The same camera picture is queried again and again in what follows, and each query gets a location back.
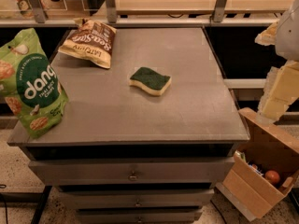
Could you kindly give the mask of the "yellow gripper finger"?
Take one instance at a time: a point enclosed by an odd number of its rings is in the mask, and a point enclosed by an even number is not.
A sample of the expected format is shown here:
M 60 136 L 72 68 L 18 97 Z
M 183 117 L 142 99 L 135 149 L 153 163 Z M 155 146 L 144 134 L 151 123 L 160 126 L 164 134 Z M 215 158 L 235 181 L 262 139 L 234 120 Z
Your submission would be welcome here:
M 259 45 L 270 46 L 276 43 L 278 22 L 272 23 L 264 31 L 255 37 L 255 42 Z
M 278 121 L 299 98 L 299 62 L 287 61 L 280 68 L 271 67 L 258 105 L 258 114 Z

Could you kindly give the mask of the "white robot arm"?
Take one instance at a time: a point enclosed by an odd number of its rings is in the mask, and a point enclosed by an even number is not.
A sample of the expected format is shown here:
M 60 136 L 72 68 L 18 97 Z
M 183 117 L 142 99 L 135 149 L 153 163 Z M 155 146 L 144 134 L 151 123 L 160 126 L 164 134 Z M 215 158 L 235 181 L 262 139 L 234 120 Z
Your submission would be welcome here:
M 292 2 L 279 21 L 258 34 L 255 42 L 274 45 L 276 54 L 287 60 L 268 72 L 258 105 L 258 121 L 273 123 L 299 98 L 299 0 Z

